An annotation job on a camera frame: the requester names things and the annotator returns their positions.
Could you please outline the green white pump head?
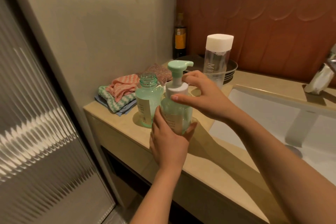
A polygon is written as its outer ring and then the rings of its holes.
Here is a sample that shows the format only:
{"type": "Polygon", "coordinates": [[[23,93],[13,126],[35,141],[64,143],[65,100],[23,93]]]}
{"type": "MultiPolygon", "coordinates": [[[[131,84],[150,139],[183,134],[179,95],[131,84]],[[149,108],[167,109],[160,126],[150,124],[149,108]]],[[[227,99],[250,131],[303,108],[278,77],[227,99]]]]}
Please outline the green white pump head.
{"type": "Polygon", "coordinates": [[[166,83],[166,98],[170,99],[174,94],[188,95],[188,84],[182,81],[183,72],[188,66],[193,66],[192,61],[173,60],[167,65],[172,73],[172,80],[166,83]]]}

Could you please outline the white sink basin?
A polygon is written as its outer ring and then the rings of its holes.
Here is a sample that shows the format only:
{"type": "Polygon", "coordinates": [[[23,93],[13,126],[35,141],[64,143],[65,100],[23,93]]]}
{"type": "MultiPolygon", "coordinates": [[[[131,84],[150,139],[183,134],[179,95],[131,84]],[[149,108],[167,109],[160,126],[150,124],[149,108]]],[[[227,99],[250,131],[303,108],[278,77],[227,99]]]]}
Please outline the white sink basin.
{"type": "Polygon", "coordinates": [[[235,85],[228,99],[336,185],[336,111],[235,85]]]}

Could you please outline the chrome faucet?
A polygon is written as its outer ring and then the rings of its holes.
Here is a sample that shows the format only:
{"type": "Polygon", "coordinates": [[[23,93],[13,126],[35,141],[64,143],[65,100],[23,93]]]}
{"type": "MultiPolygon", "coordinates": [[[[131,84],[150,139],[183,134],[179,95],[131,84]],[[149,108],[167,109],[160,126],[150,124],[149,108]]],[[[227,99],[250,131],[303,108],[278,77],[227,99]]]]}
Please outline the chrome faucet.
{"type": "Polygon", "coordinates": [[[330,50],[325,62],[313,79],[304,87],[305,93],[320,95],[336,75],[336,45],[330,50]]]}

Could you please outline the green checked cloth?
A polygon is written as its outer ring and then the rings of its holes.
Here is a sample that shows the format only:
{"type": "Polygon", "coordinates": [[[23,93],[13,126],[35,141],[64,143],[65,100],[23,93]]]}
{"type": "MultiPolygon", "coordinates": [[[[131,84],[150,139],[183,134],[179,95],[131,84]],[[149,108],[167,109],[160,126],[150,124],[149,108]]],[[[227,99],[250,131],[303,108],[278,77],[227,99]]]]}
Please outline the green checked cloth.
{"type": "Polygon", "coordinates": [[[115,113],[118,112],[122,107],[124,107],[126,104],[131,102],[132,100],[136,99],[136,94],[131,93],[124,95],[118,102],[115,100],[115,98],[106,90],[107,86],[100,86],[98,88],[98,95],[103,97],[110,108],[110,110],[115,113]]]}

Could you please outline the person's right forearm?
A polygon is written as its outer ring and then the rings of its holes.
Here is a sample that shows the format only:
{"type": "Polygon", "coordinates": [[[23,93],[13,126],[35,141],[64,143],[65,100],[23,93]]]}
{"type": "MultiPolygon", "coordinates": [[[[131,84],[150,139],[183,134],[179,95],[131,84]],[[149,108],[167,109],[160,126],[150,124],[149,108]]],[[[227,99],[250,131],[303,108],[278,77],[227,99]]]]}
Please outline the person's right forearm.
{"type": "Polygon", "coordinates": [[[336,186],[231,104],[221,121],[241,139],[292,224],[336,224],[336,186]]]}

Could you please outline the blue cloth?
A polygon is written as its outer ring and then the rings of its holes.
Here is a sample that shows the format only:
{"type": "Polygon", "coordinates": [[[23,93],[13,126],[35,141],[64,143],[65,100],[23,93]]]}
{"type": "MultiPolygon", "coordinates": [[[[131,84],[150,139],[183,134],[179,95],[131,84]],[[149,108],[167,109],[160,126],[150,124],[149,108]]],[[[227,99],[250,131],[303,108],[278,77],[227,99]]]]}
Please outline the blue cloth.
{"type": "MultiPolygon", "coordinates": [[[[108,104],[107,104],[107,101],[103,97],[101,97],[100,95],[96,95],[94,98],[98,103],[105,106],[109,111],[111,111],[108,104]]],[[[128,104],[126,104],[124,107],[122,107],[118,112],[115,112],[113,114],[116,114],[119,117],[123,114],[128,114],[131,111],[131,109],[136,105],[137,105],[137,100],[134,99],[131,102],[129,102],[128,104]]]]}

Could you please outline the green clear soap bottle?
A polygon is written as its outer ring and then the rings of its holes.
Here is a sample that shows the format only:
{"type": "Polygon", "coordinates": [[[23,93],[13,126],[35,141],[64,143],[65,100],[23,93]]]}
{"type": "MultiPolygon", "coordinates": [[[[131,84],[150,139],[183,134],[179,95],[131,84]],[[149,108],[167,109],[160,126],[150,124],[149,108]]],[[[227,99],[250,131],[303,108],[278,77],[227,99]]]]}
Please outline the green clear soap bottle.
{"type": "Polygon", "coordinates": [[[160,108],[163,118],[172,131],[177,135],[183,135],[191,124],[192,107],[176,103],[164,93],[160,108]]]}

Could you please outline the stack of dark plates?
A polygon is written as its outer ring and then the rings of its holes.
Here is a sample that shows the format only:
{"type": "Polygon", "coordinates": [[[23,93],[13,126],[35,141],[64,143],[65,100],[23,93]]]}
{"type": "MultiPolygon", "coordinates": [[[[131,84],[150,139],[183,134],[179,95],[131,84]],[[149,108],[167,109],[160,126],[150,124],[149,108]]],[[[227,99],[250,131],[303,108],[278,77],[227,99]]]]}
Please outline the stack of dark plates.
{"type": "MultiPolygon", "coordinates": [[[[185,73],[192,72],[192,71],[195,71],[195,70],[199,70],[199,71],[203,72],[204,57],[205,57],[205,55],[188,55],[188,56],[178,57],[176,60],[192,61],[194,63],[194,65],[192,67],[188,66],[187,69],[185,69],[185,71],[183,72],[185,74],[185,73]]],[[[238,64],[235,61],[229,59],[228,64],[227,64],[227,68],[226,68],[224,81],[231,80],[233,78],[233,74],[237,70],[237,68],[238,68],[238,64]]]]}

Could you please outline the tall clear bottle white cap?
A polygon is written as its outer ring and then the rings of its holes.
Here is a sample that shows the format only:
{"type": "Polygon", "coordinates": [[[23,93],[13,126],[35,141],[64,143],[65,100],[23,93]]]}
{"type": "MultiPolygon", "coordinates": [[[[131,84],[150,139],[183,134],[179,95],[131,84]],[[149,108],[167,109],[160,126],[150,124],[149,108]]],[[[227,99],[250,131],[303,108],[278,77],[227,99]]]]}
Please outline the tall clear bottle white cap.
{"type": "Polygon", "coordinates": [[[225,80],[225,73],[234,36],[212,34],[207,36],[203,73],[220,89],[225,80]]]}

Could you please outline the brown scrub cloth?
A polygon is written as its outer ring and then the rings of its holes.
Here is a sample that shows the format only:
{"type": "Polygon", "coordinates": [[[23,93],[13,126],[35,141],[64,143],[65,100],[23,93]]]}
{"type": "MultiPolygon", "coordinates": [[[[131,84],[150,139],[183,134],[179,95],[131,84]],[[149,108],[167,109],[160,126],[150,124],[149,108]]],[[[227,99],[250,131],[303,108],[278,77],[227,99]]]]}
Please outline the brown scrub cloth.
{"type": "Polygon", "coordinates": [[[136,73],[136,75],[140,78],[141,74],[143,73],[154,73],[158,81],[162,85],[165,85],[167,82],[172,80],[171,71],[167,69],[166,67],[156,64],[156,63],[147,67],[144,71],[136,73]]]}

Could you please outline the dark bottle yellow label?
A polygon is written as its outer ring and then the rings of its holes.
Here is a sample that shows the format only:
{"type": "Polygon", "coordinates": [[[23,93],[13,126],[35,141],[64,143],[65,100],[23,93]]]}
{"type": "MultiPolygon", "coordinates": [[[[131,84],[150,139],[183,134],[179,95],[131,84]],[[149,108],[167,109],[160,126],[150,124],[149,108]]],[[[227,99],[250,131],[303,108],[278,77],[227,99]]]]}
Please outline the dark bottle yellow label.
{"type": "Polygon", "coordinates": [[[186,48],[187,27],[184,23],[183,13],[178,13],[174,25],[174,53],[173,58],[183,57],[187,53],[186,48]]]}

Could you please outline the person's left forearm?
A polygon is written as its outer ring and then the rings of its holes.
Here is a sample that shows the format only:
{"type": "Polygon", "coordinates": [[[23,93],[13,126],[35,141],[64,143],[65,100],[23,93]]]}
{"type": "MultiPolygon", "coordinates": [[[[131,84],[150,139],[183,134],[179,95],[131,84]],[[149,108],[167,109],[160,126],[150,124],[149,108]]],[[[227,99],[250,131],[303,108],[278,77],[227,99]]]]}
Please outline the person's left forearm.
{"type": "Polygon", "coordinates": [[[182,166],[160,167],[130,224],[168,224],[173,193],[182,166]]]}

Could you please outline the person's right hand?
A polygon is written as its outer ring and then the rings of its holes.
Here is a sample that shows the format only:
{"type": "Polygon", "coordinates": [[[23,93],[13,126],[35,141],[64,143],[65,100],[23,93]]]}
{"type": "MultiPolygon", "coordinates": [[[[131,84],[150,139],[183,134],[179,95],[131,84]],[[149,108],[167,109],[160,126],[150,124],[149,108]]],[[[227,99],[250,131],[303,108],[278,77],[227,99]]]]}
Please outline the person's right hand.
{"type": "Polygon", "coordinates": [[[200,90],[195,97],[195,104],[183,104],[193,107],[213,120],[229,122],[241,116],[241,110],[236,107],[224,93],[205,74],[200,71],[186,73],[182,81],[200,90]]]}

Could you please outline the person's left hand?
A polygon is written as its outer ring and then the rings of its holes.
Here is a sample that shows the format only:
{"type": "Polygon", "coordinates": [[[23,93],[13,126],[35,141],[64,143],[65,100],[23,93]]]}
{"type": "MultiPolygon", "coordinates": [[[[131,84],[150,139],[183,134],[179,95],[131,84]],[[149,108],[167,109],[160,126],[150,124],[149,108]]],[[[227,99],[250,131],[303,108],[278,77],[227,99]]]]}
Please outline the person's left hand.
{"type": "Polygon", "coordinates": [[[175,134],[162,116],[158,106],[153,117],[150,133],[150,150],[159,168],[170,165],[182,166],[185,163],[189,142],[183,135],[175,134]]]}

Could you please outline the ribbed glass door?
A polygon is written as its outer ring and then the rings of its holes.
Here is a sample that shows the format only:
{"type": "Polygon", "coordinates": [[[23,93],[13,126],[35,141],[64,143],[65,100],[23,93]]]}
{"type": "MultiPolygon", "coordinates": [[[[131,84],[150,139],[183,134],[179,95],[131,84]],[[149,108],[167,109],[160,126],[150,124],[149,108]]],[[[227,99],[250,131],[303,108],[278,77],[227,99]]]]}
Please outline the ribbed glass door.
{"type": "Polygon", "coordinates": [[[0,224],[103,224],[115,202],[15,2],[0,0],[0,224]]]}

